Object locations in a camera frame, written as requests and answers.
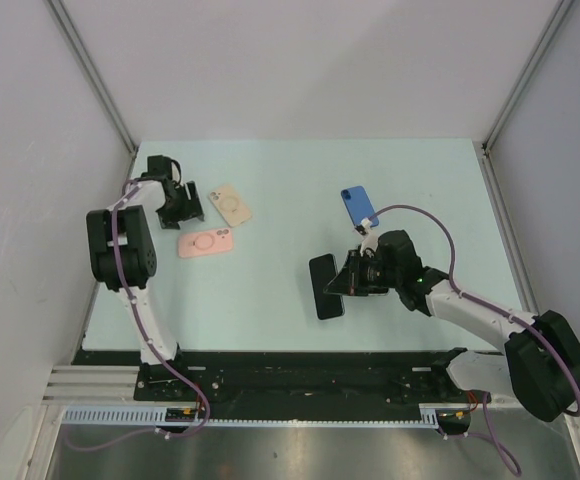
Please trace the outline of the beige phone case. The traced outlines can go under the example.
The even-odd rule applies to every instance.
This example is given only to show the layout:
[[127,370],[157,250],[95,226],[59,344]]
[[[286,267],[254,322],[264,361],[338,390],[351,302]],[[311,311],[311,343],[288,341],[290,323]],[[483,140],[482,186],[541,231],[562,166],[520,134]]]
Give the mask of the beige phone case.
[[250,208],[230,184],[223,184],[212,189],[208,198],[221,217],[232,228],[242,225],[252,218]]

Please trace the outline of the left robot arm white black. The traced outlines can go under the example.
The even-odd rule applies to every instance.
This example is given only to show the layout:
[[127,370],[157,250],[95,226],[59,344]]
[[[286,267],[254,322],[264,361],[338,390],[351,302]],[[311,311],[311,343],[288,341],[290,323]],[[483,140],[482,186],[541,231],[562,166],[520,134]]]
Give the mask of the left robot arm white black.
[[86,215],[91,271],[121,301],[144,364],[160,365],[179,353],[149,286],[158,267],[150,222],[178,230],[182,223],[204,217],[196,184],[185,181],[180,163],[164,155],[148,157],[146,170],[126,181],[118,200]]

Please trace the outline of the pink phone case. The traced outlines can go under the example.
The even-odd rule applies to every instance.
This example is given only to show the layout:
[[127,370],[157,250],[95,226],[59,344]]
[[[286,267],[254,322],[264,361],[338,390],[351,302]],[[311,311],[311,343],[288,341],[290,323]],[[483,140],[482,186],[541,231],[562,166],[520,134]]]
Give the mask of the pink phone case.
[[183,259],[227,253],[233,249],[232,230],[220,228],[183,234],[178,240],[178,256]]

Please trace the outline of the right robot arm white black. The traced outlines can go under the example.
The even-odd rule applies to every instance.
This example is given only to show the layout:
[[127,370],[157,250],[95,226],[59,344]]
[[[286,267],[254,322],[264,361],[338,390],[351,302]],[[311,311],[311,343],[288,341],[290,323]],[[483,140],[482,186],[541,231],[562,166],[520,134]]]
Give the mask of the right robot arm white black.
[[396,292],[410,311],[450,322],[479,337],[495,355],[461,351],[433,373],[443,401],[466,390],[516,399],[551,422],[580,406],[580,342],[563,315],[505,308],[460,290],[449,274],[426,266],[403,230],[370,235],[350,250],[325,293],[368,297]]

